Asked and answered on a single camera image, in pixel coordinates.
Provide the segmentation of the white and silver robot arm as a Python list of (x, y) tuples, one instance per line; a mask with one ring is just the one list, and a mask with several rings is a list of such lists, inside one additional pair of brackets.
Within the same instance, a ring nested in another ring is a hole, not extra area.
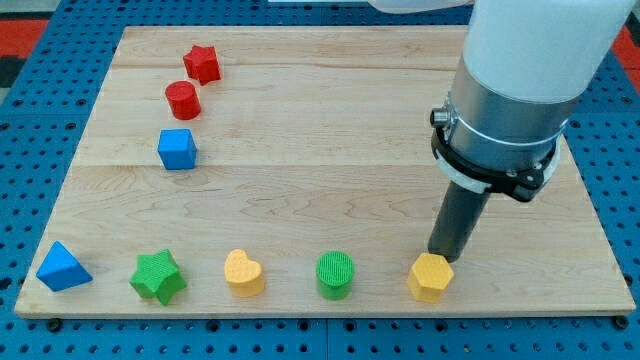
[(558, 138), (632, 0), (475, 0), (431, 146), (448, 200), (528, 202), (553, 176)]

